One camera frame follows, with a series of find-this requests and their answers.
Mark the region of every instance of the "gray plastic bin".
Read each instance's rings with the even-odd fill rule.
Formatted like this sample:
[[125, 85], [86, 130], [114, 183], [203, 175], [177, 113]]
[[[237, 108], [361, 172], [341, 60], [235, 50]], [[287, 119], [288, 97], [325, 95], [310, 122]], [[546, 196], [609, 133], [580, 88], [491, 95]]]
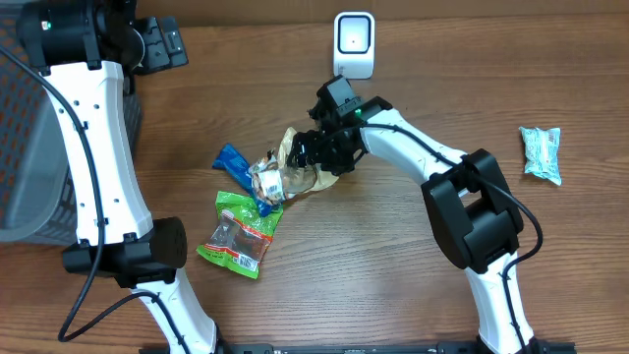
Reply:
[[[28, 57], [15, 33], [22, 5], [0, 4], [0, 45]], [[132, 151], [142, 111], [124, 97]], [[0, 55], [0, 242], [70, 245], [77, 208], [61, 129], [43, 88]]]

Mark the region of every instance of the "trash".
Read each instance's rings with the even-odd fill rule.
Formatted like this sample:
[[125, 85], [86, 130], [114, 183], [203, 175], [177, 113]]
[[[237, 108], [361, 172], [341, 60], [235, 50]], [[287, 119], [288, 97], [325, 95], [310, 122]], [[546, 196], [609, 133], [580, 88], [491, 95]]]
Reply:
[[260, 217], [250, 197], [219, 191], [216, 196], [218, 227], [197, 253], [218, 266], [257, 279], [259, 263], [273, 241], [282, 209]]
[[[226, 170], [247, 193], [254, 196], [249, 163], [234, 146], [226, 144], [212, 163], [212, 168]], [[260, 216], [266, 217], [271, 214], [272, 206], [269, 204], [256, 200], [256, 205]]]
[[561, 176], [559, 175], [559, 128], [528, 129], [520, 127], [522, 139], [525, 145], [525, 155], [527, 164], [524, 166], [524, 173], [532, 173], [540, 178], [550, 180], [557, 186], [561, 186]]
[[330, 172], [321, 171], [318, 165], [297, 168], [286, 164], [295, 134], [297, 134], [295, 129], [288, 128], [277, 157], [274, 151], [269, 151], [266, 157], [250, 167], [252, 188], [258, 201], [278, 206], [299, 194], [328, 188], [338, 180], [338, 177]]

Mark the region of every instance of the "green snack bag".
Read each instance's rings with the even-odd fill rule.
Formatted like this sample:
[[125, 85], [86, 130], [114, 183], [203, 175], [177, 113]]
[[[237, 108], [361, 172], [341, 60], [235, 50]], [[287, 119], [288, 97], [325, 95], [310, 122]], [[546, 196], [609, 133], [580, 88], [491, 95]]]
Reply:
[[216, 211], [218, 227], [207, 243], [197, 247], [197, 253], [215, 265], [257, 279], [259, 262], [273, 241], [282, 208], [260, 217], [252, 198], [219, 191]]

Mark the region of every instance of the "black cable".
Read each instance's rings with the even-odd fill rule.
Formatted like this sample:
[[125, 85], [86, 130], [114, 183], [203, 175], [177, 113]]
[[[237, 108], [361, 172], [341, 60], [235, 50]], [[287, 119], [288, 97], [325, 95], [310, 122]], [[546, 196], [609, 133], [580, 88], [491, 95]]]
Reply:
[[[445, 163], [447, 165], [450, 165], [452, 167], [457, 165], [453, 161], [450, 161], [449, 159], [447, 159], [442, 153], [436, 151], [434, 148], [429, 146], [426, 142], [424, 142], [422, 139], [420, 139], [415, 134], [407, 131], [406, 129], [400, 128], [400, 127], [398, 127], [396, 125], [367, 123], [367, 124], [364, 124], [364, 125], [362, 125], [360, 127], [361, 128], [388, 129], [388, 130], [392, 130], [394, 132], [402, 133], [405, 136], [409, 137], [411, 140], [413, 140], [415, 143], [419, 144], [422, 148], [426, 149], [431, 155], [436, 157], [439, 161], [441, 161], [441, 162], [443, 162], [443, 163]], [[526, 352], [526, 345], [524, 343], [524, 337], [522, 336], [522, 331], [520, 330], [520, 326], [518, 325], [518, 321], [515, 318], [515, 310], [513, 310], [513, 302], [511, 300], [511, 292], [509, 291], [509, 285], [507, 283], [508, 280], [510, 280], [510, 278], [508, 276], [508, 273], [509, 273], [509, 270], [513, 266], [515, 266], [516, 264], [521, 263], [521, 262], [529, 259], [530, 257], [534, 256], [540, 250], [540, 248], [542, 247], [542, 242], [543, 242], [542, 227], [540, 226], [540, 223], [538, 222], [538, 219], [533, 215], [533, 213], [524, 204], [522, 204], [515, 197], [513, 197], [510, 193], [504, 191], [500, 187], [494, 185], [493, 183], [489, 182], [487, 179], [485, 179], [484, 177], [482, 177], [482, 176], [480, 176], [480, 175], [478, 175], [476, 173], [471, 173], [471, 175], [479, 183], [485, 185], [488, 188], [493, 189], [494, 191], [496, 191], [498, 194], [500, 194], [504, 198], [506, 198], [506, 199], [510, 200], [511, 202], [513, 202], [513, 204], [515, 204], [518, 207], [518, 209], [521, 210], [529, 218], [529, 220], [531, 220], [531, 223], [533, 223], [533, 227], [535, 228], [535, 231], [536, 231], [536, 233], [538, 235], [537, 243], [533, 247], [533, 249], [531, 251], [529, 251], [528, 253], [526, 253], [525, 255], [520, 256], [517, 259], [511, 261], [509, 264], [507, 264], [507, 266], [504, 268], [504, 270], [503, 270], [503, 272], [501, 274], [502, 285], [504, 286], [504, 295], [506, 296], [507, 307], [509, 308], [509, 314], [511, 315], [511, 322], [512, 322], [513, 327], [515, 328], [516, 334], [518, 336], [518, 340], [520, 341], [520, 345], [522, 346], [522, 351]]]
[[153, 294], [148, 291], [139, 292], [139, 293], [132, 294], [130, 296], [123, 298], [122, 300], [118, 301], [114, 305], [110, 306], [107, 310], [103, 311], [100, 315], [98, 315], [88, 324], [81, 327], [79, 330], [76, 330], [66, 335], [66, 333], [68, 332], [68, 328], [70, 327], [70, 324], [72, 323], [72, 320], [77, 315], [77, 312], [79, 311], [79, 308], [81, 307], [81, 304], [86, 298], [87, 292], [89, 288], [91, 287], [91, 284], [93, 283], [94, 278], [96, 277], [96, 273], [98, 272], [98, 267], [100, 266], [100, 261], [102, 259], [103, 246], [105, 244], [105, 217], [102, 211], [102, 198], [100, 197], [100, 187], [98, 185], [98, 177], [96, 175], [96, 166], [94, 164], [93, 155], [91, 154], [91, 148], [89, 147], [89, 142], [87, 141], [85, 128], [83, 124], [81, 124], [81, 120], [77, 116], [77, 113], [72, 108], [68, 100], [54, 86], [52, 86], [50, 83], [44, 80], [38, 73], [33, 71], [27, 64], [23, 63], [18, 57], [16, 57], [13, 53], [11, 53], [7, 48], [5, 48], [4, 46], [0, 46], [0, 52], [3, 55], [5, 55], [7, 58], [9, 58], [14, 64], [16, 64], [22, 70], [24, 70], [24, 72], [27, 73], [36, 82], [40, 83], [45, 89], [47, 89], [65, 108], [65, 111], [70, 116], [70, 119], [72, 119], [72, 123], [74, 124], [75, 129], [77, 130], [77, 133], [79, 134], [81, 145], [83, 146], [83, 150], [86, 154], [87, 169], [89, 170], [89, 178], [91, 179], [91, 187], [94, 194], [94, 204], [96, 208], [96, 225], [98, 226], [98, 246], [96, 247], [96, 256], [94, 257], [93, 265], [91, 267], [91, 270], [89, 271], [89, 275], [87, 276], [86, 283], [84, 284], [83, 288], [81, 289], [81, 292], [79, 293], [79, 297], [77, 298], [74, 306], [70, 310], [68, 317], [63, 322], [61, 329], [59, 329], [59, 334], [57, 335], [57, 339], [60, 342], [71, 341], [72, 339], [85, 333], [88, 329], [96, 325], [100, 320], [104, 319], [105, 317], [107, 317], [107, 315], [111, 314], [114, 310], [124, 305], [125, 303], [129, 302], [130, 300], [136, 299], [141, 296], [148, 296], [153, 300], [153, 302], [157, 303], [159, 308], [164, 313], [164, 317], [168, 321], [168, 324], [170, 325], [173, 333], [175, 333], [175, 336], [177, 337], [179, 344], [184, 347], [184, 351], [186, 352], [186, 354], [190, 354], [190, 350], [188, 349], [188, 346], [186, 345], [184, 338], [181, 336], [181, 334], [179, 333], [179, 330], [175, 326], [175, 323], [173, 322], [170, 316], [170, 313], [168, 312], [168, 309], [166, 309], [161, 299], [159, 299], [158, 295]]

